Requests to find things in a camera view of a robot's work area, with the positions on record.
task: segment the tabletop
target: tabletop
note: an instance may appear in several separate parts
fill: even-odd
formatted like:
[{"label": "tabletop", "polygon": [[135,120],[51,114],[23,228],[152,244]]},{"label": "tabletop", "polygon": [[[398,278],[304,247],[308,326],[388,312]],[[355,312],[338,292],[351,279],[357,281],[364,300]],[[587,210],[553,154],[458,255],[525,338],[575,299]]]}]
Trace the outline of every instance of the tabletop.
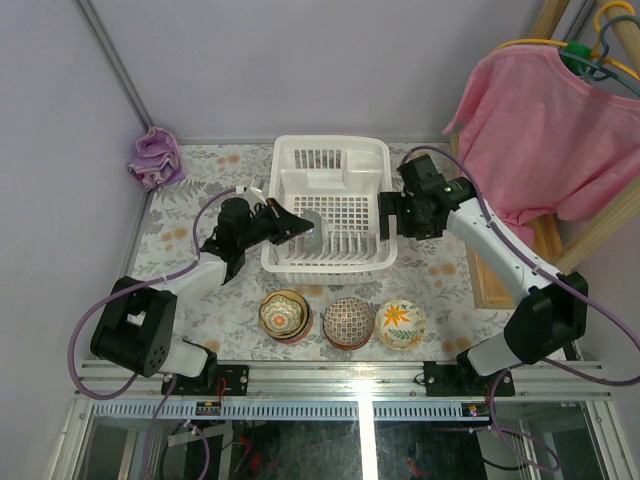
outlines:
[{"label": "tabletop", "polygon": [[[417,144],[389,144],[393,186],[401,189],[395,169],[405,152]],[[433,144],[447,148],[445,144]],[[191,226],[204,203],[235,185],[249,185],[258,177],[268,181],[272,145],[187,145],[182,149],[186,179],[155,192],[145,217],[134,277],[149,279],[191,262]],[[452,166],[440,154],[432,158],[446,177]],[[200,221],[199,242],[211,235],[219,204]],[[499,333],[510,310],[476,309],[471,290],[465,245],[448,232],[435,240],[398,238],[398,258],[379,281],[361,285],[284,285],[262,269],[261,247],[247,251],[246,264],[228,284],[178,312],[174,336],[188,337],[218,353],[223,360],[415,361],[449,360],[460,351]],[[309,335],[295,345],[268,337],[258,321],[261,300],[280,288],[304,296],[314,314]],[[342,351],[329,344],[322,316],[329,305],[345,297],[363,299],[377,312],[389,300],[409,300],[428,317],[424,343],[401,352],[385,346],[374,333],[358,350]]]}]

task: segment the clothes hanger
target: clothes hanger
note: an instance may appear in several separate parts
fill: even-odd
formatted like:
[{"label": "clothes hanger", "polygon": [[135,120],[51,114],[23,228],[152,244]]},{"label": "clothes hanger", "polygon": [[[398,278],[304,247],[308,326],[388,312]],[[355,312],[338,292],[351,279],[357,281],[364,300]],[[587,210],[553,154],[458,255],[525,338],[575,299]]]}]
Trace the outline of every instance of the clothes hanger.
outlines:
[{"label": "clothes hanger", "polygon": [[[623,7],[624,9],[626,9],[630,15],[623,15],[623,16],[619,16],[614,18],[613,20],[611,20],[610,22],[608,22],[604,27],[600,27],[600,23],[599,23],[599,18],[600,16],[609,8],[611,7]],[[505,42],[502,45],[499,45],[498,47],[494,48],[492,50],[492,52],[495,52],[496,50],[500,50],[501,48],[504,47],[508,47],[511,45],[522,45],[522,44],[543,44],[543,45],[553,45],[556,47],[561,47],[561,50],[559,51],[560,55],[564,58],[573,60],[574,62],[578,62],[578,64],[583,64],[583,65],[587,65],[590,68],[590,70],[587,73],[587,78],[595,80],[595,81],[600,81],[600,80],[605,80],[606,78],[614,78],[615,80],[619,81],[619,77],[617,76],[617,74],[615,74],[615,72],[612,72],[611,70],[607,69],[607,72],[603,71],[603,65],[607,65],[610,64],[620,70],[622,70],[623,72],[625,72],[626,74],[632,76],[633,78],[635,78],[636,80],[640,80],[640,78],[638,77],[638,74],[636,72],[634,72],[631,68],[627,67],[625,64],[619,62],[618,60],[615,60],[613,58],[607,57],[607,53],[609,52],[609,44],[606,41],[606,38],[604,37],[604,34],[606,33],[606,31],[608,30],[608,28],[619,22],[622,20],[632,20],[636,23],[640,22],[640,19],[638,19],[638,17],[635,17],[635,9],[633,8],[633,6],[627,2],[623,2],[623,1],[613,1],[613,2],[609,2],[606,5],[603,5],[602,7],[600,7],[598,9],[598,11],[596,12],[595,16],[594,16],[594,27],[596,29],[596,31],[599,33],[599,38],[598,41],[596,42],[596,44],[594,45],[594,47],[591,50],[590,54],[588,55],[589,58],[586,58],[586,55],[584,53],[581,52],[580,47],[583,47],[586,52],[586,49],[588,49],[589,47],[583,46],[577,42],[560,42],[557,40],[548,40],[546,38],[523,38],[523,39],[518,39],[518,40],[511,40],[509,42]],[[603,54],[599,54],[596,50],[599,47],[599,45],[602,43],[603,48],[606,48],[605,51],[603,52]],[[567,47],[569,47],[569,51],[566,52],[568,55],[563,55],[563,51],[564,49],[567,49]],[[591,65],[588,65],[586,62],[583,62],[582,60],[587,60],[590,61],[592,58],[596,58],[598,59],[597,63],[592,63]],[[593,77],[591,74],[591,70],[594,71],[600,71],[605,73],[605,76],[601,76],[601,77]],[[574,73],[580,73],[582,74],[583,72],[578,72],[575,69],[572,69],[572,71],[574,71]],[[621,82],[623,83],[627,88],[628,87],[628,82]],[[636,94],[638,94],[638,92],[635,89],[632,89],[632,91]]]}]

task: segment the orange flower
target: orange flower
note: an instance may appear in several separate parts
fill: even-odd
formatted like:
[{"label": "orange flower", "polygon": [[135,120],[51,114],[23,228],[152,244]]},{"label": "orange flower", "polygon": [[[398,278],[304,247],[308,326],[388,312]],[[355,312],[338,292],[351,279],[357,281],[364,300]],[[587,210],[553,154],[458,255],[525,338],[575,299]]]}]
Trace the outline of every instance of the orange flower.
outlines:
[{"label": "orange flower", "polygon": [[391,305],[391,307],[389,307],[389,310],[387,310],[387,313],[384,314],[384,316],[387,317],[387,321],[384,322],[384,326],[386,327],[391,322],[393,322],[393,324],[397,327],[399,321],[408,322],[409,319],[404,317],[404,314],[408,312],[409,310],[400,310],[400,305]]}]

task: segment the bowl with orange flower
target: bowl with orange flower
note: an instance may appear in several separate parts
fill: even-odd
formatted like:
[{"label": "bowl with orange flower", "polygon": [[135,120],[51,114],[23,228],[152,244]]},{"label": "bowl with orange flower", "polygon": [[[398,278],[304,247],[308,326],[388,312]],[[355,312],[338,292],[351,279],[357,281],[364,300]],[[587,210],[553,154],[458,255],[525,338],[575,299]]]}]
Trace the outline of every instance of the bowl with orange flower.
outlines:
[{"label": "bowl with orange flower", "polygon": [[413,350],[427,334],[427,316],[413,302],[391,300],[378,310],[376,332],[382,343],[394,350]]}]

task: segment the green clip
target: green clip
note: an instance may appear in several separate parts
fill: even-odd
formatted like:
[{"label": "green clip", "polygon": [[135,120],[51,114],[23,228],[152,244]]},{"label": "green clip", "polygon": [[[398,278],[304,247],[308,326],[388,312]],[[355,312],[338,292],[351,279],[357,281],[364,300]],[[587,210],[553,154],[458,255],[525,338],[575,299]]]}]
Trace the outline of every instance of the green clip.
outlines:
[{"label": "green clip", "polygon": [[[587,45],[583,45],[578,42],[569,42],[566,47],[563,47],[561,50],[564,50],[567,53],[571,53],[578,57],[584,58],[585,60],[591,60],[591,47]],[[566,67],[571,70],[575,75],[580,75],[579,66],[582,65],[580,61],[574,60],[572,58],[562,58],[562,62],[566,65]]]}]

